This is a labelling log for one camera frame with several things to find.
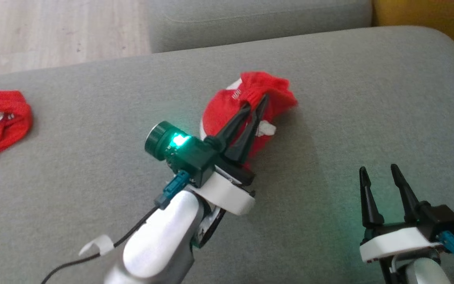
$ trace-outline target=red knitted fabric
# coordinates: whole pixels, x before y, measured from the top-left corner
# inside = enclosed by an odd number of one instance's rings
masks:
[[[0,91],[0,152],[20,140],[32,125],[31,107],[19,91]]]
[[[287,79],[273,77],[266,72],[246,72],[241,74],[241,81],[236,90],[220,90],[209,102],[202,117],[207,135],[216,135],[245,102],[254,110],[264,94],[270,96],[263,117],[263,120],[268,122],[272,122],[274,117],[297,105],[294,94],[288,89],[290,83]],[[262,149],[268,140],[270,136],[256,137],[250,156]]]

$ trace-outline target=grey fabric upholstery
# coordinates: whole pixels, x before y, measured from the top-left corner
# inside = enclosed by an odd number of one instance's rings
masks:
[[[152,52],[368,27],[370,0],[148,0]]]
[[[143,149],[168,120],[198,134],[220,88],[248,70],[288,78],[299,106],[251,162],[257,204],[226,215],[185,283],[381,283],[362,263],[358,169],[387,222],[402,220],[389,166],[454,210],[454,43],[435,30],[309,34],[0,76],[33,107],[0,154],[0,283],[36,283],[100,234],[118,239],[171,177]],[[121,250],[50,283],[100,283]],[[454,283],[454,257],[443,267]]]

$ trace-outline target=wooden floor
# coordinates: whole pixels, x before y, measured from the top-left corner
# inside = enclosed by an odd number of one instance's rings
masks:
[[[149,54],[144,0],[0,0],[0,74]]]

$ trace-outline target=green led light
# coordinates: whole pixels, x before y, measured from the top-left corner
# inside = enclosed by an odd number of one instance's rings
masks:
[[[179,148],[182,147],[185,142],[187,142],[190,139],[191,136],[183,136],[181,134],[176,133],[175,136],[173,136],[173,139],[171,140],[171,143],[169,143],[169,146],[173,148]]]

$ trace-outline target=yellow object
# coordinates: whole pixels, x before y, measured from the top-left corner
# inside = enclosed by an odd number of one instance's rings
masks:
[[[454,40],[454,0],[373,0],[375,26],[434,28]]]

